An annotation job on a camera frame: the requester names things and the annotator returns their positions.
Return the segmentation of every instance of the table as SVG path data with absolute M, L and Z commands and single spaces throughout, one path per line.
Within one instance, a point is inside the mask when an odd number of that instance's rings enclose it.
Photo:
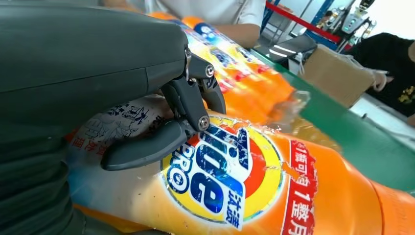
M 407 125 L 408 118 L 368 94 L 363 94 L 350 110 L 365 120 L 389 132 L 415 151 L 415 128 Z
M 343 150 L 344 158 L 361 173 L 391 188 L 403 191 L 415 189 L 415 151 L 363 121 L 279 64 L 255 51 L 253 54 L 273 66 L 297 90 L 311 93 L 311 100 L 301 116 L 336 141 Z

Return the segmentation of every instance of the cardboard box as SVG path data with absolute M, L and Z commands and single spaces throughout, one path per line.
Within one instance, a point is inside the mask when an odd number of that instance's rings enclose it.
M 374 70 L 363 68 L 350 56 L 323 45 L 318 45 L 298 75 L 346 108 L 374 84 L 376 76 Z

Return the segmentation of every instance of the tide logo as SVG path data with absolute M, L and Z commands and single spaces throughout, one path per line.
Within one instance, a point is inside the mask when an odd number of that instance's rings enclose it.
M 281 158 L 253 128 L 235 130 L 233 120 L 210 119 L 205 132 L 162 160 L 163 179 L 178 206 L 241 230 L 278 199 L 285 182 Z

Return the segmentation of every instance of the screw head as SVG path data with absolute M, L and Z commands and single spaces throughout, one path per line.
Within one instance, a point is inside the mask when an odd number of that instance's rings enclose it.
M 208 65 L 206 66 L 205 72 L 207 77 L 213 77 L 213 75 L 215 74 L 215 68 L 212 65 Z
M 192 52 L 190 51 L 189 48 L 186 48 L 184 51 L 186 53 L 186 56 L 191 56 L 192 55 Z
M 210 125 L 210 120 L 208 116 L 203 116 L 199 119 L 199 128 L 205 131 Z

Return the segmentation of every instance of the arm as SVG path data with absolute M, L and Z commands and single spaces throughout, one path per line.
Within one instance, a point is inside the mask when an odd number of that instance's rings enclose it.
M 215 25 L 215 27 L 244 48 L 255 46 L 261 29 L 252 23 Z
M 259 38 L 265 2 L 266 0 L 246 0 L 237 24 L 215 25 L 215 27 L 242 47 L 252 48 Z
M 120 8 L 124 10 L 141 13 L 139 9 L 127 3 L 127 0 L 99 0 L 99 2 L 100 2 L 100 5 L 105 6 L 105 7 Z

